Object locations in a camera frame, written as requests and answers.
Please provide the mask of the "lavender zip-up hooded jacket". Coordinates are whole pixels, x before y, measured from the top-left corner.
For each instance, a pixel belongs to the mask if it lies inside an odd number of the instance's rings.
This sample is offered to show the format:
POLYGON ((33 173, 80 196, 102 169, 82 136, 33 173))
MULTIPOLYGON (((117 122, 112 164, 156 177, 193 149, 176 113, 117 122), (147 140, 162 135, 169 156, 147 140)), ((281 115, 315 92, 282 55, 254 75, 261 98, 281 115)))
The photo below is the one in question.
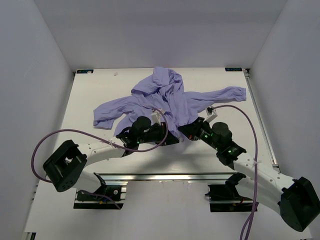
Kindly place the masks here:
POLYGON ((199 113, 214 103, 242 102, 247 99, 246 89, 228 86, 210 92, 185 91, 182 76, 170 68, 155 67, 152 75, 138 82, 129 96, 99 105, 93 111, 93 126, 110 130, 117 124, 114 134, 130 127, 138 117, 151 117, 153 109, 164 111, 168 129, 176 138, 182 137, 178 127, 194 122, 199 113))

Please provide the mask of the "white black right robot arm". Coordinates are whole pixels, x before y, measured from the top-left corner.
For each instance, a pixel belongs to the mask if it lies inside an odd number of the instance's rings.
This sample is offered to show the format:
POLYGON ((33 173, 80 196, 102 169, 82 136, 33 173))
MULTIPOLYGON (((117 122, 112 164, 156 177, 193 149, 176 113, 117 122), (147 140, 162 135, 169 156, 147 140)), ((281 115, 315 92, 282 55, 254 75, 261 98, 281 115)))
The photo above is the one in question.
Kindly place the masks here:
POLYGON ((305 177, 295 179, 263 163, 258 163, 232 139, 226 123, 212 126, 202 117, 178 130, 191 141, 202 140, 217 153, 216 157, 236 173, 226 181, 226 195, 253 198, 278 213, 297 232, 303 232, 320 213, 320 200, 305 177))

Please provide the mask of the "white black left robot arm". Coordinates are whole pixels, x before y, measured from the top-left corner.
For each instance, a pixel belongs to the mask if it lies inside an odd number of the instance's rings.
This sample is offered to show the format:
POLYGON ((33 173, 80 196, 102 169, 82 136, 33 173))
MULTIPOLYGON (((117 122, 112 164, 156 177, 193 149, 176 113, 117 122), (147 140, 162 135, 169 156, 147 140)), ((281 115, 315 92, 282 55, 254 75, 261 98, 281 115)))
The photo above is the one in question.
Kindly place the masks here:
POLYGON ((87 191, 94 199, 105 196, 105 181, 97 173, 84 169, 88 165, 112 158, 123 158, 139 152, 141 144, 154 143, 156 147, 178 144, 170 133, 166 120, 158 112, 151 117, 140 116, 110 140, 88 144, 63 142, 44 162, 43 170, 58 192, 70 188, 87 191))

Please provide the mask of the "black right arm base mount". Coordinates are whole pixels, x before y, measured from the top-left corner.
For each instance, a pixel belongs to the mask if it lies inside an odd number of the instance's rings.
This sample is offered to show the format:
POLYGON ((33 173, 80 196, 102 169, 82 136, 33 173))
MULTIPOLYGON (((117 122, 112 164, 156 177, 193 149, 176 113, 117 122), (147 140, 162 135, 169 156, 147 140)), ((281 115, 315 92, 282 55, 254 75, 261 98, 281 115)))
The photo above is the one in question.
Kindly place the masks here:
POLYGON ((242 173, 234 173, 223 184, 208 185, 208 193, 204 196, 209 200, 211 213, 251 212, 253 200, 238 193, 236 187, 245 179, 242 173))

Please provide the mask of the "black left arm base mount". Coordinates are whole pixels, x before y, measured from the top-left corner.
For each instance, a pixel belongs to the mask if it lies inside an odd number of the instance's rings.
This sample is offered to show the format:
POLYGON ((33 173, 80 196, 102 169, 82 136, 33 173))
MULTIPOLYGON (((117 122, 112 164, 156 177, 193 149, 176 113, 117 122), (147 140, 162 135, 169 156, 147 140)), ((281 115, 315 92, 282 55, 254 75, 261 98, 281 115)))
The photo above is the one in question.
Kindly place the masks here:
POLYGON ((127 181, 106 180, 103 189, 91 194, 76 187, 73 208, 76 210, 121 210, 124 206, 127 181))

